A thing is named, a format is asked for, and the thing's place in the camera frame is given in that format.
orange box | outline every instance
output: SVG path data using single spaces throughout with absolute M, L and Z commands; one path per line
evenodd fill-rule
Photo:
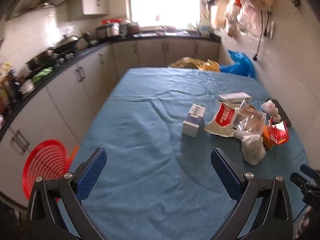
M 262 133 L 262 138 L 263 138 L 263 144 L 265 145 L 265 147 L 267 147 L 269 150 L 272 149 L 272 147 L 274 145 L 276 145 L 274 143 L 273 140 L 269 139 L 269 130 L 268 127 L 266 125 L 263 126 L 263 133 Z

blue plastic bag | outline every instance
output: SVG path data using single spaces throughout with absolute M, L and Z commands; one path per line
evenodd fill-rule
M 220 66 L 221 72 L 256 78 L 253 64 L 246 54 L 228 50 L 232 60 L 235 62 L 230 66 Z

bright window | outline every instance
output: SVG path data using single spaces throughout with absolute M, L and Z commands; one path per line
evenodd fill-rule
M 199 0 L 131 0 L 132 21 L 140 26 L 196 26 L 200 19 Z

cabinet door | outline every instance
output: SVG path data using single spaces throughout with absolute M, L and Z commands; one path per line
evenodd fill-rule
M 82 0 L 82 13 L 84 15 L 100 14 L 99 0 Z
M 121 78 L 128 69 L 140 66 L 136 41 L 113 43 L 112 52 L 119 78 Z
M 99 57 L 101 61 L 104 63 L 105 84 L 107 86 L 109 96 L 119 81 L 116 72 L 115 62 L 112 55 L 111 46 L 103 48 L 99 53 Z
M 59 115 L 46 89 L 40 90 L 21 110 L 11 124 L 30 143 L 32 151 L 39 143 L 55 139 L 64 144 L 68 153 L 79 144 L 76 137 Z
M 95 115 L 78 74 L 77 65 L 71 66 L 52 80 L 47 90 L 67 125 L 82 141 Z
M 78 66 L 83 69 L 82 75 L 85 79 L 82 83 L 95 114 L 98 114 L 108 97 L 104 63 L 100 59 L 99 52 L 85 57 L 78 63 Z
M 194 57 L 207 61 L 212 59 L 218 61 L 219 43 L 211 41 L 196 41 L 196 49 Z
M 188 38 L 169 38 L 166 47 L 166 65 L 172 64 L 184 57 L 193 57 L 194 52 L 194 40 Z
M 15 202 L 27 207 L 22 189 L 22 170 L 28 154 L 19 155 L 12 147 L 13 134 L 7 130 L 0 142 L 0 191 Z
M 163 40 L 140 40 L 137 41 L 141 67 L 164 67 L 165 66 L 165 41 Z
M 109 14 L 109 0 L 98 0 L 98 13 Z

blue tablecloth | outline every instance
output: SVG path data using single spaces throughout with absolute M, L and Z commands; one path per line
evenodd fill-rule
M 294 128 L 289 128 L 288 143 L 267 151 L 254 167 L 244 161 L 235 138 L 203 131 L 196 138 L 181 134 L 193 103 L 207 108 L 208 123 L 218 109 L 217 96 L 240 91 L 251 95 L 257 108 L 269 96 L 256 80 L 227 73 L 141 68 L 124 75 L 71 166 L 74 171 L 97 147 L 107 151 L 107 164 L 83 205 L 109 240 L 210 239 L 236 203 L 211 165 L 216 147 L 244 172 L 265 179 L 282 175 L 293 216 L 299 213 L 302 194 L 290 175 L 308 160 Z M 66 223 L 75 233 L 70 221 Z

